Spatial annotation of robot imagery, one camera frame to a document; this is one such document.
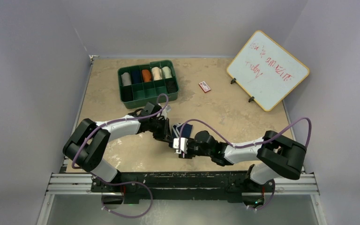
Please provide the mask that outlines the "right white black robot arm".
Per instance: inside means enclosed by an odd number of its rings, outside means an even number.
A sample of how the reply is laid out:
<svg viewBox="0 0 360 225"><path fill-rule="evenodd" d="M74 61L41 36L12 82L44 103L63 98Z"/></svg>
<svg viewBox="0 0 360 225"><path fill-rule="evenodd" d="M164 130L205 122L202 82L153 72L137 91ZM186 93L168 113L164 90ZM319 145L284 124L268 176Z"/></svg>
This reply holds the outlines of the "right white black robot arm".
<svg viewBox="0 0 360 225"><path fill-rule="evenodd" d="M210 157L219 166L259 160L244 178L246 188L251 191L277 177L298 180L307 152L303 144L275 131L244 143L219 142L208 131L201 131L194 138L176 138L173 147L180 158Z"/></svg>

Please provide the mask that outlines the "black striped underwear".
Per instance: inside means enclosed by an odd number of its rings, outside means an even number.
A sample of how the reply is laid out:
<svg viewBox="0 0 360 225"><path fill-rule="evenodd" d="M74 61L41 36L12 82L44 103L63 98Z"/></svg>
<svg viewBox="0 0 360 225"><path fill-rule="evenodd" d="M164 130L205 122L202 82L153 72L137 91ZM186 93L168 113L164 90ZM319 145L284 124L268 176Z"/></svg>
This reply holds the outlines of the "black striped underwear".
<svg viewBox="0 0 360 225"><path fill-rule="evenodd" d="M178 91L177 82L175 80L166 80L165 84L168 94L176 93Z"/></svg>

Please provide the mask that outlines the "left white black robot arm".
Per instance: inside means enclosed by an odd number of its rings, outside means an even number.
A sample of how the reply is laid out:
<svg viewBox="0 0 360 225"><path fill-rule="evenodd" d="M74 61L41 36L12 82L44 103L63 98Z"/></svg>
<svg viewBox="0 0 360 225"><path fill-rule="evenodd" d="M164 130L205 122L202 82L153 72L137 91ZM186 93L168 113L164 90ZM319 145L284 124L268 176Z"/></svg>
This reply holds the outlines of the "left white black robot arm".
<svg viewBox="0 0 360 225"><path fill-rule="evenodd" d="M83 119L63 147L63 154L81 169L103 180L110 192L121 186L121 173L103 159L109 142L128 135L151 132L157 141L172 143L169 119L159 104L148 102L144 108L115 119L95 122Z"/></svg>

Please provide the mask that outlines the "green divided storage tray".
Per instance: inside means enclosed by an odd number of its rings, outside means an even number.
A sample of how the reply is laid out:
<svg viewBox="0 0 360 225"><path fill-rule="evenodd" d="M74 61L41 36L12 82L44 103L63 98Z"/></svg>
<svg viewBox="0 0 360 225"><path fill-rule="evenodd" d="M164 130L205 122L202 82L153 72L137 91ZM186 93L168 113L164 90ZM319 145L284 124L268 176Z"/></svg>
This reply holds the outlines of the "green divided storage tray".
<svg viewBox="0 0 360 225"><path fill-rule="evenodd" d="M142 82L138 84L131 84L130 86L122 86L121 75L125 72L131 74L132 70L148 69L151 72L153 67L162 67L168 66L172 71L172 78L151 82ZM118 69L118 81L119 81L119 93L120 100L127 109L139 108L144 106L147 102L154 102L159 100L160 103L165 102L165 98L158 98L160 94L166 94L169 101L174 101L178 98L179 95L179 84L177 81L177 76L174 70L172 61L170 60L161 60L153 61L146 64L132 65L128 67L122 67ZM175 80L177 82L178 91L176 93L168 94L166 90L166 80Z"/></svg>

